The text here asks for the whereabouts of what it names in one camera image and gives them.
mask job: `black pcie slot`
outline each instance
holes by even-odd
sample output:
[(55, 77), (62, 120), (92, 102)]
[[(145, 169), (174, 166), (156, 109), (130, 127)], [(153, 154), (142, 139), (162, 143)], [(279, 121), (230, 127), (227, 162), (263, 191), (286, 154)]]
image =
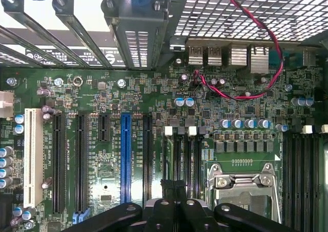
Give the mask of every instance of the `black pcie slot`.
[(110, 138), (110, 118), (108, 113), (98, 116), (98, 141), (109, 142)]
[(153, 175), (153, 117), (143, 115), (143, 206), (152, 196)]
[(297, 231), (319, 231), (318, 135), (286, 134), (283, 146), (283, 223)]
[(66, 131), (65, 115), (54, 115), (52, 122), (52, 212), (62, 213), (65, 208), (66, 186)]
[(195, 139), (194, 152), (194, 199), (200, 199), (200, 182), (201, 182), (201, 142), (203, 136), (197, 136)]
[(187, 134), (184, 136), (184, 156), (185, 156), (185, 165), (184, 165), (184, 179), (187, 185), (187, 197), (192, 198), (192, 186), (193, 186), (193, 180), (192, 180), (192, 153), (194, 152), (194, 139), (189, 138)]
[(165, 136), (163, 137), (163, 161), (162, 161), (162, 165), (163, 165), (163, 180), (167, 180), (168, 179), (168, 169), (167, 169), (167, 157), (168, 157), (168, 138), (166, 138)]
[(180, 180), (181, 174), (181, 143), (183, 137), (177, 133), (174, 134), (174, 147), (173, 147), (173, 175), (174, 180)]
[(88, 208), (88, 116), (76, 116), (75, 132), (75, 212)]

